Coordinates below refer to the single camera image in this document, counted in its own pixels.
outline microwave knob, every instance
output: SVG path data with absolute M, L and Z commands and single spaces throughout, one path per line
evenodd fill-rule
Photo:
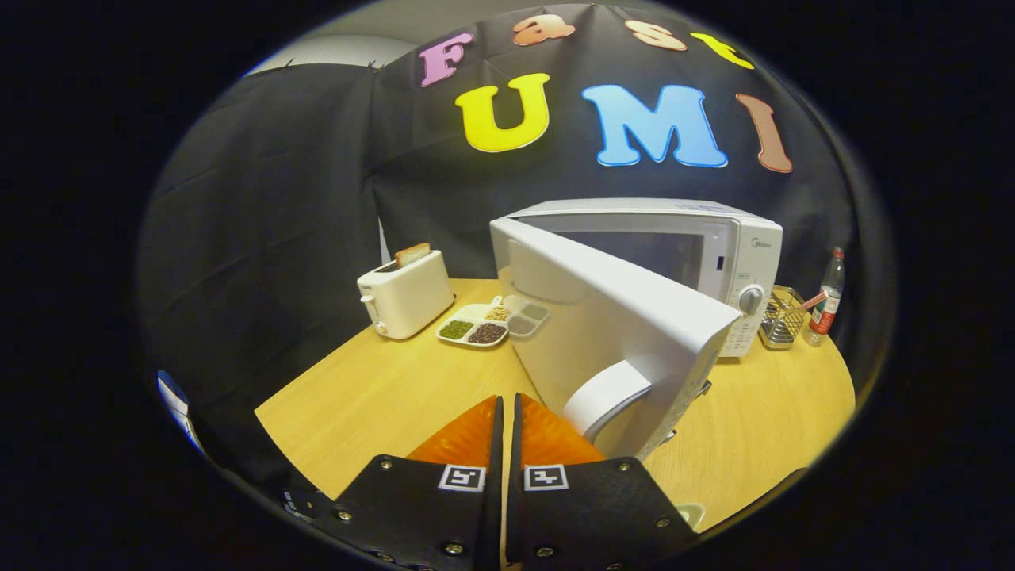
M 761 306 L 761 296 L 764 290 L 760 285 L 748 285 L 740 293 L 740 310 L 747 315 L 754 315 L 754 312 Z

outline bread slice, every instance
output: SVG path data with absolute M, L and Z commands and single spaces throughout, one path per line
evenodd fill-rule
M 398 267 L 405 267 L 429 253 L 430 242 L 423 241 L 422 243 L 416 243 L 412 247 L 396 252 L 395 260 L 398 262 Z

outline white toaster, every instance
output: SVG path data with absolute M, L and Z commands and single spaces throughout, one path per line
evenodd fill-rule
M 361 275 L 356 285 L 374 331 L 393 340 L 415 336 L 455 303 L 439 249 L 405 267 L 387 263 Z

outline letter m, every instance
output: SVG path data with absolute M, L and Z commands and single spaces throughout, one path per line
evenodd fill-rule
M 596 155 L 601 164 L 622 166 L 641 159 L 627 142 L 627 133 L 640 143 L 656 162 L 666 157 L 670 138 L 677 132 L 673 157 L 692 166 L 726 166 L 729 159 L 716 146 L 701 101 L 704 93 L 685 85 L 666 85 L 659 92 L 656 111 L 650 110 L 620 85 L 593 85 L 582 91 L 599 110 L 603 127 L 603 150 Z

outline wire basket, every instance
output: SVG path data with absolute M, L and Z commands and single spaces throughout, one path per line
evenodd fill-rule
M 800 308 L 803 303 L 804 299 L 793 288 L 775 285 L 771 289 L 768 306 L 758 329 L 764 347 L 780 351 L 793 347 L 809 317 L 808 310 Z

